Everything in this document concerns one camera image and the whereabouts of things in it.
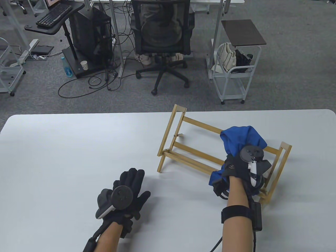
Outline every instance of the chair wheel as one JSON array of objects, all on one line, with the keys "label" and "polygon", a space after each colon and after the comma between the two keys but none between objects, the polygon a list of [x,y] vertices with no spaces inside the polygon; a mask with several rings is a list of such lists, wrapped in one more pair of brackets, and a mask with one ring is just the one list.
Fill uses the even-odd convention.
[{"label": "chair wheel", "polygon": [[157,89],[153,89],[153,90],[151,91],[151,94],[154,95],[154,96],[157,95],[157,94],[158,94],[158,90],[157,90]]}]

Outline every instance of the gray carpet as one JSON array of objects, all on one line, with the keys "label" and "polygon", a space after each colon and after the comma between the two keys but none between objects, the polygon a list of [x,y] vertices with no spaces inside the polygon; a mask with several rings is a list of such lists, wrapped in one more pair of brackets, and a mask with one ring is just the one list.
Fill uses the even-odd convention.
[{"label": "gray carpet", "polygon": [[[13,9],[22,26],[33,18],[30,10],[28,15],[23,15],[17,7]],[[336,111],[336,32],[333,25],[336,5],[326,4],[324,0],[246,0],[244,5],[230,9],[226,19],[252,19],[267,42],[244,105],[237,100],[221,105],[207,76],[205,56],[209,39],[214,34],[216,15],[216,6],[210,8],[209,15],[196,14],[191,40],[195,57],[188,61],[187,69],[178,69],[189,78],[189,89],[183,88],[181,80],[165,74],[158,95],[153,97],[150,91],[157,74],[147,74],[140,80],[133,75],[123,79],[117,91],[110,92],[104,88],[85,97],[64,99],[57,94],[58,88],[69,80],[62,68],[61,55],[47,61],[28,61],[24,65],[27,74],[23,76],[15,96],[0,94],[0,129],[15,114],[167,112],[175,103],[189,111]],[[123,31],[125,18],[122,14],[117,15],[117,22],[119,31]],[[0,37],[16,44],[15,33],[6,17],[0,15],[0,24]],[[26,35],[30,40],[39,38],[40,45],[55,46],[53,53],[68,47],[62,29],[54,36],[31,32],[26,32]],[[133,48],[126,41],[122,49]],[[141,64],[128,60],[125,67],[123,76],[133,74]],[[116,80],[111,88],[119,83]],[[62,94],[76,96],[90,91],[86,80],[76,80],[67,85]]]}]

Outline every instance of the paper cup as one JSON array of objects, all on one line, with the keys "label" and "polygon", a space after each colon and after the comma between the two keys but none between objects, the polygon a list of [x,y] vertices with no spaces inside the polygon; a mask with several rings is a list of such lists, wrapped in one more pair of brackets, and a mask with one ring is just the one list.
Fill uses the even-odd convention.
[{"label": "paper cup", "polygon": [[87,66],[87,61],[86,61],[86,60],[83,60],[83,61],[81,62],[81,65],[82,65],[82,68],[83,68],[84,70],[88,70],[88,69],[89,69],[89,67]]}]

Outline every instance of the black bag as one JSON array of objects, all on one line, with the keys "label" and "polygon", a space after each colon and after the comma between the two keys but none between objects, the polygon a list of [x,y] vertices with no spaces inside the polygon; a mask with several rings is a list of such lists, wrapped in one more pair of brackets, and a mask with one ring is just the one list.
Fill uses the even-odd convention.
[{"label": "black bag", "polygon": [[[247,58],[244,54],[241,54],[238,49],[235,50],[236,52],[236,67],[242,67],[242,66],[249,66],[252,59]],[[235,69],[232,71],[233,74],[236,73],[245,73],[247,68],[240,68],[240,69]]]}]

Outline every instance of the blue cloth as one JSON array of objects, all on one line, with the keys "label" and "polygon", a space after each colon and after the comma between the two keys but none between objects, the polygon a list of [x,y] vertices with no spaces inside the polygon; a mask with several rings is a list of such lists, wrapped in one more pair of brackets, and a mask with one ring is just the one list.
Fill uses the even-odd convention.
[{"label": "blue cloth", "polygon": [[[258,134],[258,132],[252,126],[236,127],[233,126],[227,130],[223,130],[220,133],[220,138],[224,142],[224,148],[226,153],[232,154],[232,156],[239,155],[240,151],[246,144],[259,146],[264,149],[267,146],[265,140]],[[225,164],[222,165],[221,170],[211,173],[209,185],[213,185],[215,181],[221,179],[221,175],[224,171]]]}]

